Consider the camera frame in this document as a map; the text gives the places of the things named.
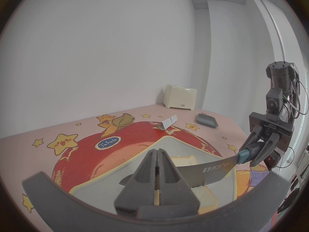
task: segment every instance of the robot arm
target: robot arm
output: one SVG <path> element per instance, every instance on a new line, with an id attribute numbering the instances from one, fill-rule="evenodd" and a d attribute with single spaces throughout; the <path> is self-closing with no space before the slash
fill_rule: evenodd
<path id="1" fill-rule="evenodd" d="M 266 95 L 266 114 L 249 115 L 250 135 L 239 151 L 249 151 L 259 147 L 257 156 L 250 162 L 256 166 L 264 160 L 268 170 L 274 168 L 280 154 L 276 149 L 286 152 L 294 130 L 294 120 L 298 118 L 299 73 L 294 63 L 274 62 L 266 68 L 270 90 Z"/>

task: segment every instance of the toaster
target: toaster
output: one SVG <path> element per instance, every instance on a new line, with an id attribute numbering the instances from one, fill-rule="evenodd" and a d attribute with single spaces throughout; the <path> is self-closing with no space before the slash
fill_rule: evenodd
<path id="1" fill-rule="evenodd" d="M 194 110 L 197 90 L 177 85 L 166 85 L 163 104 L 170 108 L 184 108 Z"/>

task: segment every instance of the knife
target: knife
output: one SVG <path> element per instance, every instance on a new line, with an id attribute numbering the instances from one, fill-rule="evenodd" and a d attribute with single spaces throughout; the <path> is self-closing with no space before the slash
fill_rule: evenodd
<path id="1" fill-rule="evenodd" d="M 198 165 L 177 167 L 177 169 L 191 188 L 205 186 L 222 180 L 236 164 L 253 160 L 264 145 L 265 142 L 257 142 L 249 145 L 233 157 Z M 125 186 L 132 175 L 124 177 L 119 184 Z"/>

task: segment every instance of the wire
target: wire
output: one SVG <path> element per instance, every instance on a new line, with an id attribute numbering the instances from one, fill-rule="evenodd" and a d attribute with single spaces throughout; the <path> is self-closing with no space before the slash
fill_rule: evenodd
<path id="1" fill-rule="evenodd" d="M 308 106 L 308 109 L 307 109 L 307 112 L 305 113 L 305 114 L 303 114 L 301 111 L 299 111 L 289 100 L 288 100 L 288 98 L 286 98 L 285 96 L 283 96 L 285 99 L 286 99 L 286 101 L 291 105 L 291 107 L 292 108 L 294 108 L 297 112 L 299 112 L 300 114 L 302 114 L 302 115 L 306 115 L 307 113 L 308 113 L 308 111 L 309 111 L 309 106 Z"/>
<path id="2" fill-rule="evenodd" d="M 292 164 L 292 162 L 293 162 L 293 160 L 294 160 L 294 157 L 295 157 L 295 152 L 294 152 L 294 150 L 293 150 L 293 159 L 292 159 L 292 161 L 290 162 L 290 164 L 289 164 L 288 166 L 290 166 L 290 165 Z M 277 166 L 277 168 L 287 168 L 287 167 L 288 167 L 288 166 L 281 167 L 281 164 L 280 164 L 280 167 Z"/>
<path id="3" fill-rule="evenodd" d="M 298 96 L 298 90 L 296 89 L 295 83 L 294 83 L 294 82 L 292 82 L 292 87 L 293 87 L 294 93 L 295 93 L 295 95 L 296 95 L 297 108 L 300 109 L 300 101 L 299 101 L 299 96 Z M 292 114 L 292 117 L 293 117 L 294 119 L 297 119 L 297 118 L 299 117 L 299 114 L 300 114 L 300 113 L 297 113 L 297 116 L 296 116 L 296 117 L 294 116 L 293 111 L 292 111 L 291 114 Z"/>
<path id="4" fill-rule="evenodd" d="M 307 96 L 307 104 L 308 104 L 307 112 L 306 112 L 305 114 L 300 113 L 300 114 L 302 114 L 302 115 L 306 115 L 306 114 L 309 112 L 309 98 L 308 98 L 308 93 L 307 93 L 306 88 L 305 88 L 305 86 L 303 85 L 303 83 L 302 83 L 299 79 L 297 79 L 297 78 L 295 78 L 295 79 L 298 81 L 298 83 L 300 83 L 300 84 L 303 86 L 304 91 L 305 91 L 306 96 Z"/>
<path id="5" fill-rule="evenodd" d="M 282 160 L 281 160 L 280 167 L 278 167 L 278 166 L 277 166 L 277 168 L 279 168 L 279 171 L 278 171 L 278 176 L 279 176 L 279 173 L 280 173 L 280 169 L 281 169 L 281 165 L 282 165 L 282 162 L 283 162 L 284 155 L 285 155 L 285 152 L 283 153 L 283 156 L 282 156 Z"/>

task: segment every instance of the cartoon star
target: cartoon star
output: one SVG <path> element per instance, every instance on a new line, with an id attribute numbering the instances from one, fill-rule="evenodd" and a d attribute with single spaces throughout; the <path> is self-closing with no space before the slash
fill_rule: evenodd
<path id="1" fill-rule="evenodd" d="M 103 121 L 112 121 L 116 116 L 109 116 L 108 114 L 104 114 L 101 117 L 97 117 L 98 120 L 100 120 L 100 122 Z"/>
<path id="2" fill-rule="evenodd" d="M 36 148 L 39 147 L 40 145 L 44 144 L 43 143 L 43 138 L 41 138 L 40 140 L 35 140 L 35 142 L 33 143 L 33 146 L 35 146 Z"/>
<path id="3" fill-rule="evenodd" d="M 55 141 L 47 145 L 47 148 L 54 149 L 55 155 L 60 155 L 66 148 L 76 147 L 77 143 L 75 142 L 75 138 L 77 137 L 77 134 L 73 135 L 65 135 L 65 134 L 59 134 Z"/>
<path id="4" fill-rule="evenodd" d="M 194 131 L 196 131 L 197 129 L 200 129 L 200 128 L 198 128 L 196 125 L 190 125 L 190 124 L 187 124 L 186 123 L 186 128 L 188 128 L 188 129 L 192 129 L 192 130 L 194 130 Z"/>
<path id="5" fill-rule="evenodd" d="M 234 152 L 236 152 L 236 148 L 235 148 L 235 146 L 234 145 L 228 145 L 229 146 L 229 149 L 231 149 L 231 150 L 233 150 Z"/>
<path id="6" fill-rule="evenodd" d="M 28 196 L 23 194 L 23 206 L 28 209 L 28 211 L 31 213 L 31 210 L 34 209 L 32 203 L 30 202 Z"/>

